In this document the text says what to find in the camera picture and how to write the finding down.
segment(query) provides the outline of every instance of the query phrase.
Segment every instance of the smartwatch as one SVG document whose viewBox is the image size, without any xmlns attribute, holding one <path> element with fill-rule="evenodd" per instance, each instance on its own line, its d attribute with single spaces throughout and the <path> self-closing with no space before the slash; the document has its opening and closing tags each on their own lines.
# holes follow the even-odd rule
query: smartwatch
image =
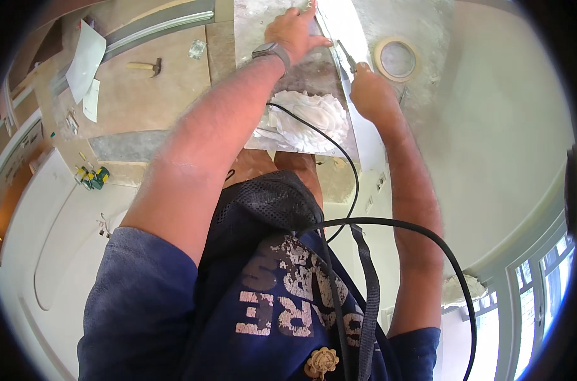
<svg viewBox="0 0 577 381">
<path fill-rule="evenodd" d="M 279 43 L 270 42 L 261 45 L 257 49 L 253 50 L 253 59 L 257 57 L 270 56 L 272 54 L 280 57 L 282 62 L 284 62 L 284 75 L 286 75 L 290 68 L 290 58 L 286 50 L 284 50 L 284 48 Z"/>
</svg>

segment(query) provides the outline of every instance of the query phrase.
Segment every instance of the navy blue t-shirt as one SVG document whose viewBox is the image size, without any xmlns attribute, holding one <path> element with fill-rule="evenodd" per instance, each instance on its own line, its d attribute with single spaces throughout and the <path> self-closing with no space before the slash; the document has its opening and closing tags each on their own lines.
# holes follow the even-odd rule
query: navy blue t-shirt
<svg viewBox="0 0 577 381">
<path fill-rule="evenodd" d="M 321 245 L 316 233 L 279 234 L 198 273 L 172 244 L 117 228 L 85 306 L 79 379 L 311 380 L 312 351 L 341 358 Z M 331 255 L 356 374 L 365 301 Z M 370 380 L 431 380 L 439 334 L 387 339 L 378 326 Z M 344 379 L 341 360 L 324 379 Z"/>
</svg>

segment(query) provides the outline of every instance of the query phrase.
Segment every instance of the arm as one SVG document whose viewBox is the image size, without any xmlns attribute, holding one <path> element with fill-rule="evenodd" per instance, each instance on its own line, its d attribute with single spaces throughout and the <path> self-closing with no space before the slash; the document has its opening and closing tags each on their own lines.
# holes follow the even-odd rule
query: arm
<svg viewBox="0 0 577 381">
<path fill-rule="evenodd" d="M 289 9 L 265 31 L 265 41 L 282 45 L 292 63 L 315 46 L 330 45 L 308 34 L 311 5 L 301 14 Z M 283 74 L 279 57 L 260 57 L 202 96 L 151 161 L 121 225 L 157 235 L 199 264 L 227 171 Z"/>
<path fill-rule="evenodd" d="M 360 63 L 350 98 L 386 146 L 392 217 L 443 235 L 441 213 L 422 155 L 388 81 Z M 401 282 L 388 336 L 441 325 L 444 254 L 425 236 L 395 228 Z"/>
</svg>

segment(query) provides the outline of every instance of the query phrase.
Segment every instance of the scissors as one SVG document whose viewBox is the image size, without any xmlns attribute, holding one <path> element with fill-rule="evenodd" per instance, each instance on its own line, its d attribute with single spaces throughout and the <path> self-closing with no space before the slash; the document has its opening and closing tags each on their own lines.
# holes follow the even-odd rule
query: scissors
<svg viewBox="0 0 577 381">
<path fill-rule="evenodd" d="M 348 64 L 350 65 L 350 72 L 352 74 L 356 73 L 356 61 L 354 60 L 354 58 L 352 58 L 351 55 L 348 54 L 348 51 L 346 50 L 346 48 L 343 46 L 341 41 L 337 41 L 337 43 L 339 44 L 339 46 L 342 47 L 343 53 L 346 55 L 346 57 L 348 58 Z"/>
</svg>

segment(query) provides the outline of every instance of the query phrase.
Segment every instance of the electrical outlet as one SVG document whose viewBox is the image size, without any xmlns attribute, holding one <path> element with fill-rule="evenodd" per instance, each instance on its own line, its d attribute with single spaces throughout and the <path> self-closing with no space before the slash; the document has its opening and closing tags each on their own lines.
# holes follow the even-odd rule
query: electrical outlet
<svg viewBox="0 0 577 381">
<path fill-rule="evenodd" d="M 386 184 L 386 174 L 384 172 L 382 172 L 381 175 L 379 175 L 379 179 L 377 180 L 377 184 L 375 185 L 375 188 L 377 189 L 377 192 L 379 193 L 382 190 L 382 187 L 384 187 L 384 184 Z"/>
<path fill-rule="evenodd" d="M 369 210 L 371 210 L 372 206 L 373 206 L 373 196 L 369 196 L 369 200 L 367 200 L 367 203 L 365 204 L 365 213 L 369 213 Z"/>
</svg>

